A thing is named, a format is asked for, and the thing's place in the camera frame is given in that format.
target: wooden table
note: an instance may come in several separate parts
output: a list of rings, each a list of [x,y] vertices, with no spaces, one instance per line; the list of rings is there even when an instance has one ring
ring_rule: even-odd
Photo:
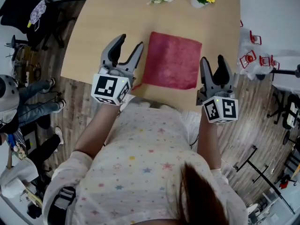
[[[92,83],[94,73],[99,71],[102,50],[112,39],[126,33],[119,61],[126,61],[134,47],[144,42],[135,71],[135,85],[139,84],[152,31],[197,40],[202,43],[201,56],[209,60],[213,73],[219,54],[234,72],[240,38],[240,0],[217,0],[201,9],[192,7],[190,1],[147,5],[147,0],[87,0],[68,43],[61,76]],[[199,112],[196,91],[201,87],[199,76],[195,89],[174,90],[143,84],[132,94]]]

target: sleeve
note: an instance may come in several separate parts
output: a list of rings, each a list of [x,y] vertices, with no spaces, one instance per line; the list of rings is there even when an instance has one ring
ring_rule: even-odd
[[[18,178],[11,180],[6,185],[1,185],[2,194],[7,198],[13,198],[16,195],[21,194],[24,189],[24,184]]]
[[[93,159],[83,152],[74,151],[70,158],[55,171],[43,199],[43,211],[52,204],[54,197],[63,187],[76,187],[90,169]]]
[[[222,175],[221,169],[211,170],[223,196],[226,198],[227,217],[230,225],[247,225],[248,212],[243,200],[236,194],[228,183],[228,179]]]

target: flower vase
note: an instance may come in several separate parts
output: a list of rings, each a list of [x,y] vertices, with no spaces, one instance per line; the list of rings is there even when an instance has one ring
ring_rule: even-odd
[[[204,7],[207,3],[203,4],[203,3],[198,2],[197,0],[191,0],[191,4],[192,4],[192,6],[195,7],[195,8],[202,8],[202,7]]]

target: brown hair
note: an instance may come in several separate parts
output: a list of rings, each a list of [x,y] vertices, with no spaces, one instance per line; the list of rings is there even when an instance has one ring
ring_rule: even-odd
[[[181,169],[179,196],[176,196],[177,217],[182,225],[229,225],[223,206],[210,184],[187,163]]]

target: jeans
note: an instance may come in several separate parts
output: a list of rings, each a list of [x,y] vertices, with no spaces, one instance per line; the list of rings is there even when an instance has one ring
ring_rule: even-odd
[[[43,162],[54,153],[59,143],[60,137],[58,137],[57,134],[54,134],[28,155],[28,158],[34,163],[38,171],[41,169]]]
[[[60,106],[55,102],[47,102],[45,104],[25,104],[29,98],[33,97],[43,89],[49,89],[49,87],[50,84],[48,81],[38,81],[30,84],[27,88],[19,89],[20,103],[17,111],[20,127],[38,119],[39,117],[59,110]]]

